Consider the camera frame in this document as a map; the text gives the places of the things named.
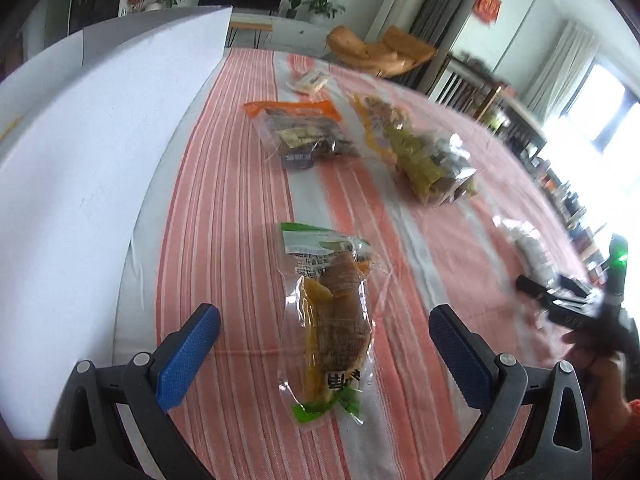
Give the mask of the person right hand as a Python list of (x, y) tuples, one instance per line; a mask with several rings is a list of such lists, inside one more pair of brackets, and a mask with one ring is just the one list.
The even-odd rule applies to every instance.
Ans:
[(590, 374), (596, 383), (586, 401), (586, 410), (592, 447), (604, 450), (629, 426), (634, 414), (626, 400), (624, 357), (596, 350), (585, 334), (569, 332), (562, 341), (570, 345), (565, 359), (576, 370)]

